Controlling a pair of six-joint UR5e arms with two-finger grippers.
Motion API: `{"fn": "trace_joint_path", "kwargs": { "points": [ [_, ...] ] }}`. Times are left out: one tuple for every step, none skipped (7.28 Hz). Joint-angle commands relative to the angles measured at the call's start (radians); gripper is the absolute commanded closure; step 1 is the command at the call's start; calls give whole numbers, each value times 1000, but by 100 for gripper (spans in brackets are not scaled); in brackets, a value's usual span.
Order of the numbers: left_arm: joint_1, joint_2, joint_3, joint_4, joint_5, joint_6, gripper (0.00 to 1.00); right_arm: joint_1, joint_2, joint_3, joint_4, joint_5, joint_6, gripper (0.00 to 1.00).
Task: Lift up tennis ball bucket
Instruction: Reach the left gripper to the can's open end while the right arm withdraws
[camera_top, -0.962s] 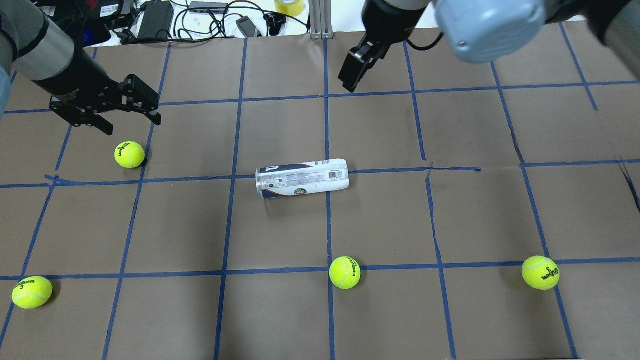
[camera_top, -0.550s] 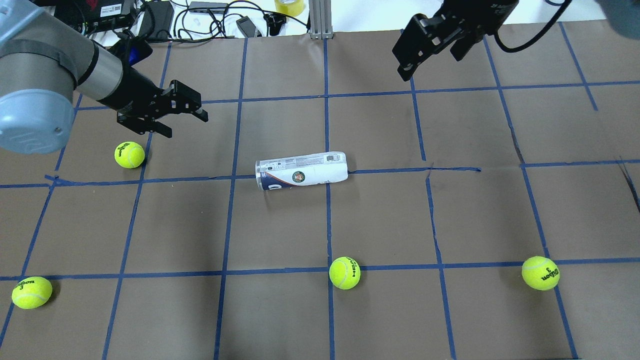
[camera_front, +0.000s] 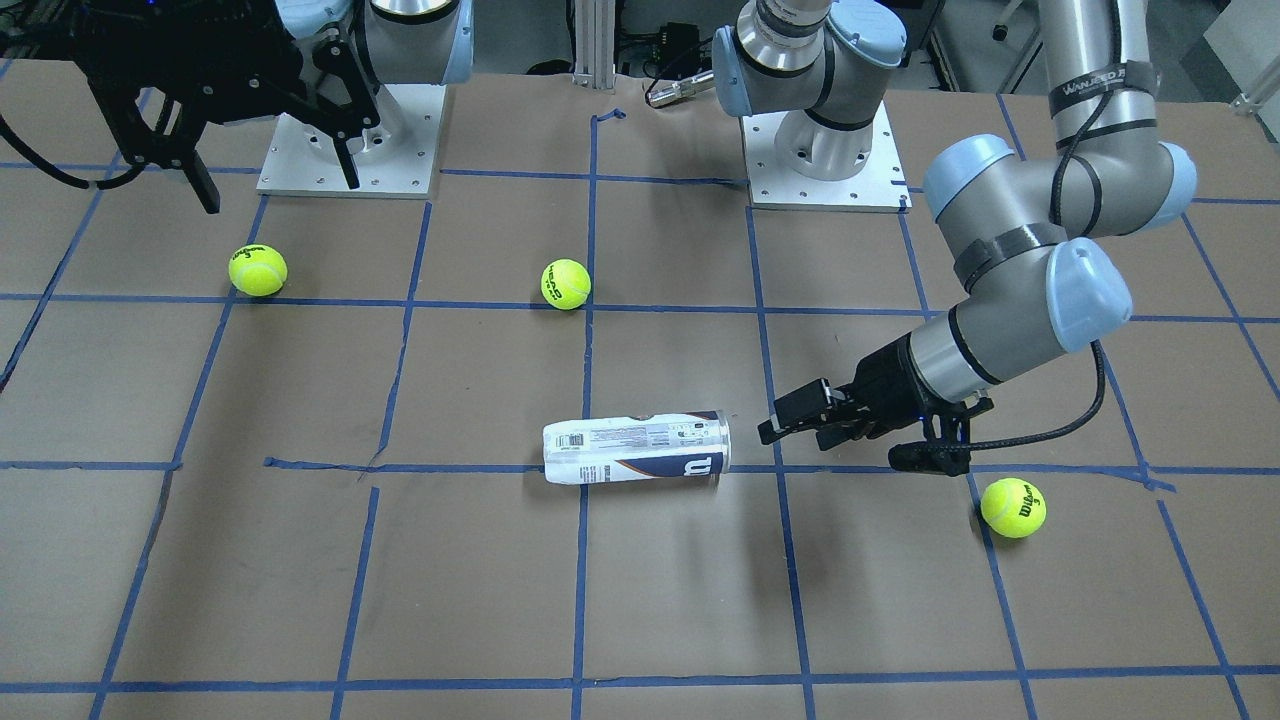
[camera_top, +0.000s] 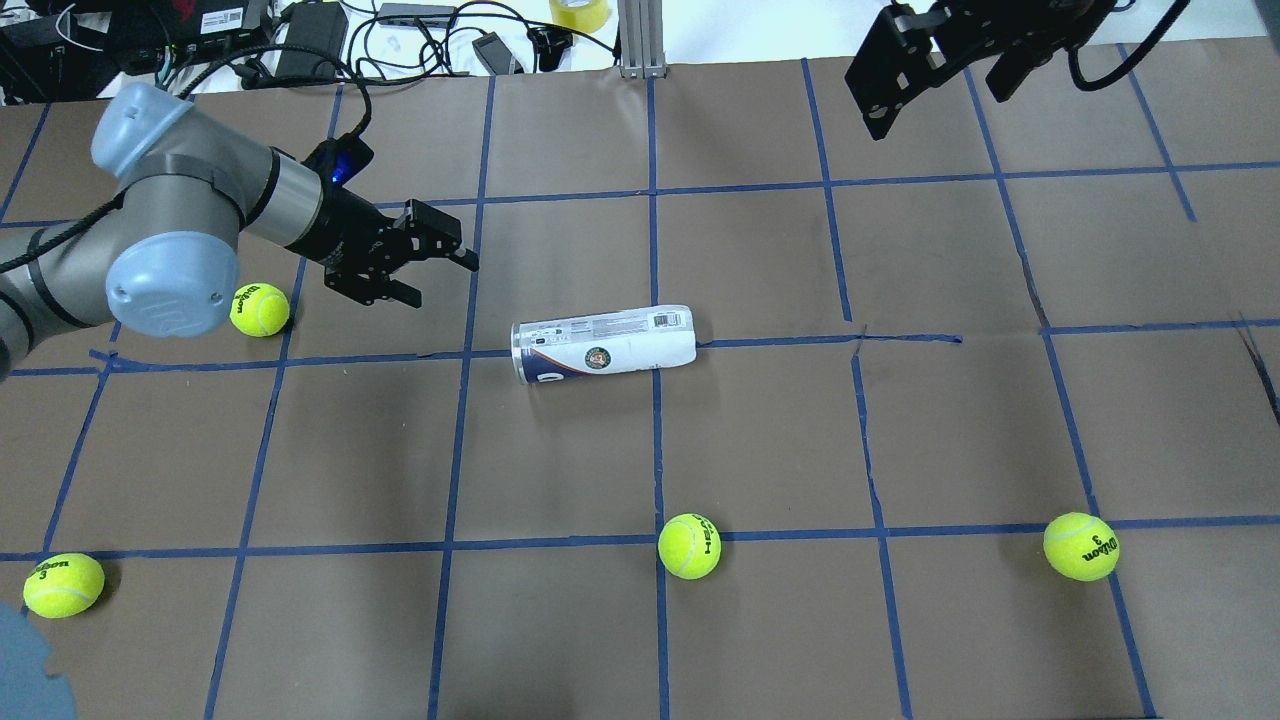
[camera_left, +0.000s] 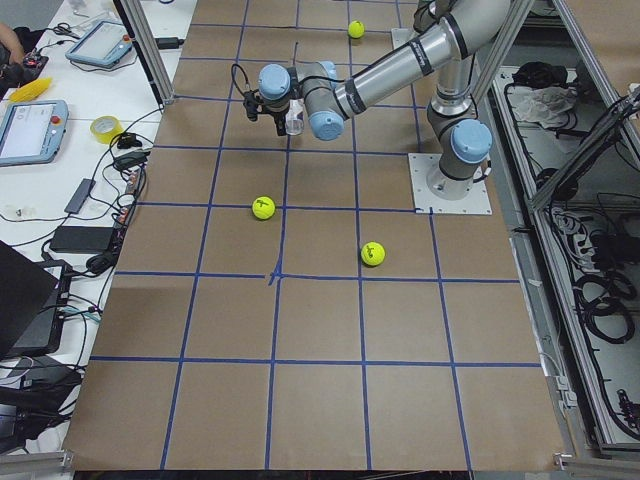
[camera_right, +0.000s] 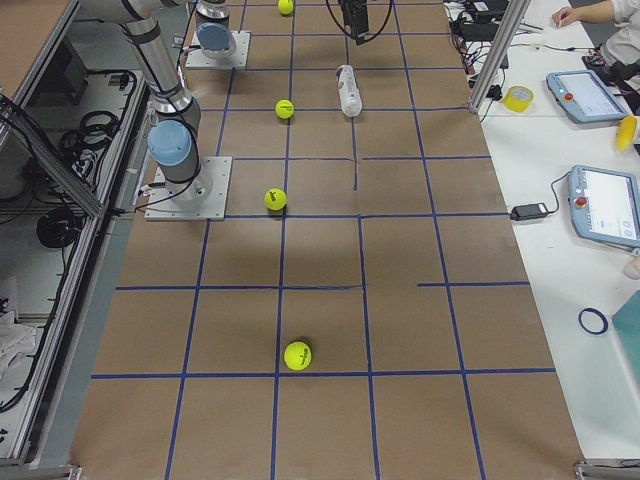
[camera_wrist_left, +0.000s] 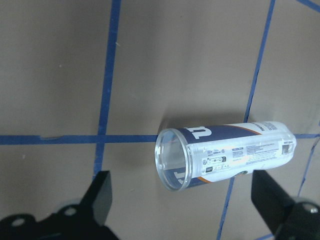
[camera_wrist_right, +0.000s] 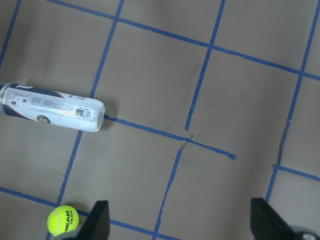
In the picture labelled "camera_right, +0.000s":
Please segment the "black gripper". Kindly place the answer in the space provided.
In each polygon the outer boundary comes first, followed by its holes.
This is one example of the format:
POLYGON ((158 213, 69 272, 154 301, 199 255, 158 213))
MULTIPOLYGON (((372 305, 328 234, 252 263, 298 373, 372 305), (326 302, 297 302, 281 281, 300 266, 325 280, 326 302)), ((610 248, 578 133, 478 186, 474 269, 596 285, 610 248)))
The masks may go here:
POLYGON ((363 45, 366 42, 366 34, 369 32, 367 2, 365 0, 340 0, 339 7, 347 32, 353 35, 357 45, 363 45))

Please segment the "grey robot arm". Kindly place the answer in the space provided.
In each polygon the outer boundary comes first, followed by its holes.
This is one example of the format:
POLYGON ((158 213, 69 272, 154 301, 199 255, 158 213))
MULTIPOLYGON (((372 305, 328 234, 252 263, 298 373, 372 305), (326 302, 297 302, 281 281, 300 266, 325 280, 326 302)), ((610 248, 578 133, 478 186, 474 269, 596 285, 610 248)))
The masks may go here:
POLYGON ((195 16, 195 34, 205 56, 220 59, 235 52, 236 42, 229 29, 230 10, 225 1, 197 1, 195 16))
MULTIPOLYGON (((161 38, 155 13, 195 3, 195 38, 204 57, 230 61, 238 52, 241 31, 229 29, 226 1, 80 1, 98 20, 116 24, 129 42, 151 90, 152 108, 158 124, 148 134, 148 150, 164 175, 166 202, 180 207, 200 207, 213 189, 213 178, 204 173, 197 149, 200 106, 184 85, 176 61, 170 58, 161 38)), ((344 33, 365 42, 368 20, 366 1, 338 1, 344 18, 344 33)))

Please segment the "person's hand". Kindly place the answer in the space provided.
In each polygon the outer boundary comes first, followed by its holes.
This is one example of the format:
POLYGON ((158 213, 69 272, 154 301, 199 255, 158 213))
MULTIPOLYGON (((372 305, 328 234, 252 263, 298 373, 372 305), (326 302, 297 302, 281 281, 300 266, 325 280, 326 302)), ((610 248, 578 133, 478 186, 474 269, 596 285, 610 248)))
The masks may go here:
POLYGON ((581 20, 579 8, 563 7, 552 14, 551 19, 556 28, 568 26, 576 21, 581 20))

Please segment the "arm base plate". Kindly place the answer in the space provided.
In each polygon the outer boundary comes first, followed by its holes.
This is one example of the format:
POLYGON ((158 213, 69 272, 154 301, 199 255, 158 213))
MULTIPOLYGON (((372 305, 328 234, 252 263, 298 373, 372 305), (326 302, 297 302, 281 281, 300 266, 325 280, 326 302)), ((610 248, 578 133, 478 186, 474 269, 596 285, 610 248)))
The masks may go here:
POLYGON ((231 170, 231 157, 203 156, 199 175, 183 191, 185 185, 167 183, 161 168, 157 167, 154 181, 163 186, 151 190, 151 206, 144 207, 144 218, 148 221, 222 221, 231 170))
POLYGON ((233 70, 247 66, 251 32, 247 30, 229 31, 219 45, 206 40, 201 45, 197 34, 193 35, 187 52, 185 67, 192 70, 233 70))

